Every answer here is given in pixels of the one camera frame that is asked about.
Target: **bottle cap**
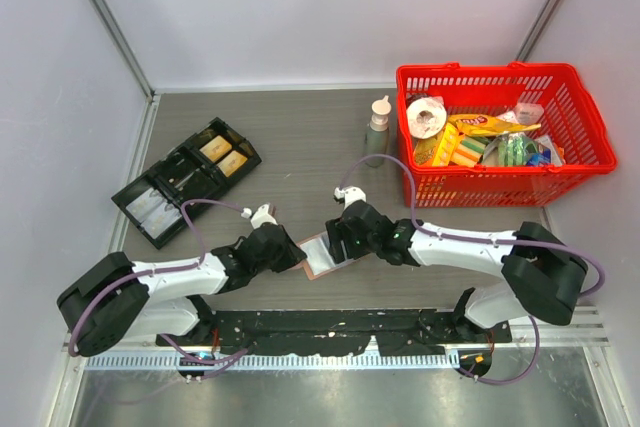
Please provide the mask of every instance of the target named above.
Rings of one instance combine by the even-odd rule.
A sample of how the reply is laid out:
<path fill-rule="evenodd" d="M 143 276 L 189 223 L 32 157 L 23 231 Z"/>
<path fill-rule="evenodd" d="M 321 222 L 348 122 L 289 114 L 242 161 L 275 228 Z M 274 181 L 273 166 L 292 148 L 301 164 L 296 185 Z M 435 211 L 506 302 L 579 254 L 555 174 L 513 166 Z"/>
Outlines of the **bottle cap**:
<path fill-rule="evenodd" d="M 389 124 L 389 114 L 391 113 L 389 96 L 385 95 L 384 99 L 376 100 L 373 104 L 371 104 L 371 110 L 373 111 L 371 122 L 369 123 L 371 128 L 377 131 L 387 130 L 387 126 Z"/>

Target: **wooden tabletop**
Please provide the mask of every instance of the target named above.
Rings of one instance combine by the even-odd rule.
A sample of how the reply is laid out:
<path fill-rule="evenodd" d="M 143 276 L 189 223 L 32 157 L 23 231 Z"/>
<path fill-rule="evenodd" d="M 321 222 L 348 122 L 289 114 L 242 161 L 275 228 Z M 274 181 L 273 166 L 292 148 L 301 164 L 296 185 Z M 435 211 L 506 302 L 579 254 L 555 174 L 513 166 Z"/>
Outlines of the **wooden tabletop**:
<path fill-rule="evenodd" d="M 333 191 L 348 167 L 363 154 L 371 102 L 389 90 L 316 90 L 163 95 L 145 168 L 160 160 L 214 117 L 251 141 L 263 163 L 224 200 L 255 208 L 271 202 L 278 222 L 299 242 L 340 215 Z M 390 122 L 395 149 L 395 119 Z M 397 166 L 359 168 L 350 179 L 367 200 L 392 220 L 409 217 Z M 537 208 L 419 209 L 435 224 L 470 230 L 517 229 L 525 220 L 541 221 Z M 213 207 L 196 221 L 208 248 L 234 243 L 250 233 L 233 211 Z M 196 257 L 194 236 L 185 229 L 156 250 L 130 228 L 124 251 L 132 260 L 163 261 Z M 310 281 L 302 270 L 263 272 L 249 286 L 212 296 L 218 309 L 341 309 L 453 307 L 468 287 L 491 285 L 496 278 L 451 266 L 394 267 L 369 256 Z"/>

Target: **black container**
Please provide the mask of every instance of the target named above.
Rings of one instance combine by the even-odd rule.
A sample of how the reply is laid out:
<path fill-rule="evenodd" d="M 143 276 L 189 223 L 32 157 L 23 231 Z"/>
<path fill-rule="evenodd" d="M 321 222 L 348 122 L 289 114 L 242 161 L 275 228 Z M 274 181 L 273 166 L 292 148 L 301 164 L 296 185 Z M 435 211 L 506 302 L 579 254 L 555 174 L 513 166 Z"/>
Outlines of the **black container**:
<path fill-rule="evenodd" d="M 217 162 L 212 162 L 200 149 L 218 135 L 231 144 L 231 150 Z M 239 152 L 247 160 L 227 177 L 217 164 L 233 151 Z M 179 212 L 184 202 L 197 198 L 222 198 L 260 162 L 262 159 L 247 139 L 215 118 L 111 200 L 142 235 L 156 249 L 160 249 L 186 227 L 187 223 Z M 209 207 L 208 204 L 196 204 L 188 206 L 186 210 L 195 219 Z"/>

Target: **gray floor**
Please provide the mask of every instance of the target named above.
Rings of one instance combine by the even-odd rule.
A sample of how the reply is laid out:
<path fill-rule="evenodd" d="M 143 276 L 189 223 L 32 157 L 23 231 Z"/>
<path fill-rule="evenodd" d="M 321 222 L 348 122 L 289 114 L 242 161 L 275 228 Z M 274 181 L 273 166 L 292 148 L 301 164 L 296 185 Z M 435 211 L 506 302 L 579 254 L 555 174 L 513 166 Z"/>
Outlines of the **gray floor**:
<path fill-rule="evenodd" d="M 498 350 L 494 378 L 512 377 L 531 350 Z M 74 427 L 534 426 L 606 421 L 582 349 L 543 349 L 538 367 L 509 387 L 453 370 L 233 372 L 173 385 L 174 372 L 88 372 Z M 134 405 L 117 405 L 127 400 Z"/>
<path fill-rule="evenodd" d="M 224 200 L 250 207 L 274 203 L 279 222 L 295 241 L 302 241 L 322 231 L 326 220 L 340 215 L 333 190 L 362 156 L 371 102 L 385 94 L 395 98 L 395 92 L 388 90 L 163 95 L 145 166 L 218 116 L 247 137 L 263 158 Z M 393 153 L 395 119 L 391 125 Z M 400 182 L 394 165 L 363 166 L 351 179 L 392 219 L 409 216 Z M 419 217 L 430 222 L 475 230 L 515 229 L 524 220 L 540 221 L 540 215 L 537 208 L 419 210 Z M 196 225 L 211 248 L 235 242 L 250 228 L 235 212 L 217 207 Z M 198 254 L 188 231 L 157 251 L 130 229 L 124 250 L 134 260 Z M 452 307 L 464 289 L 495 282 L 452 267 L 391 267 L 367 258 L 315 281 L 302 271 L 263 273 L 244 289 L 212 298 L 211 304 L 226 309 Z"/>

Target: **black tray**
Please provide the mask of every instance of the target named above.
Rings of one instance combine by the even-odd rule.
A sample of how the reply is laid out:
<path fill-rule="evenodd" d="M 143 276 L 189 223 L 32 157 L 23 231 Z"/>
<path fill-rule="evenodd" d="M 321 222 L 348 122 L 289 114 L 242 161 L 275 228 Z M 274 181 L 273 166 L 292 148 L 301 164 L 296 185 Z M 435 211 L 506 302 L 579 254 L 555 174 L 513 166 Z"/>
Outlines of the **black tray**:
<path fill-rule="evenodd" d="M 200 152 L 200 148 L 218 135 L 231 144 L 231 151 L 222 156 L 217 162 L 212 162 Z M 227 177 L 218 168 L 217 164 L 234 150 L 244 155 L 247 160 Z M 217 200 L 222 198 L 234 185 L 255 169 L 260 162 L 262 162 L 262 159 L 251 143 L 216 117 L 204 129 L 189 137 L 169 152 L 164 159 L 156 162 L 140 177 L 115 194 L 111 200 L 124 212 L 136 229 L 156 249 L 160 249 L 184 229 L 187 223 L 184 218 L 180 217 L 166 229 L 160 229 L 160 232 L 156 233 L 148 223 L 148 215 L 145 218 L 143 214 L 137 212 L 139 215 L 136 216 L 134 215 L 136 210 L 133 207 L 130 208 L 134 213 L 127 209 L 128 206 L 132 206 L 132 202 L 139 199 L 145 192 L 150 192 L 151 189 L 154 192 L 153 197 L 145 205 L 164 206 L 163 208 L 169 210 L 172 219 L 177 218 L 174 208 L 180 209 L 180 206 L 189 199 L 205 198 Z M 188 206 L 186 210 L 189 216 L 195 219 L 209 207 L 211 206 L 208 204 L 196 204 Z"/>

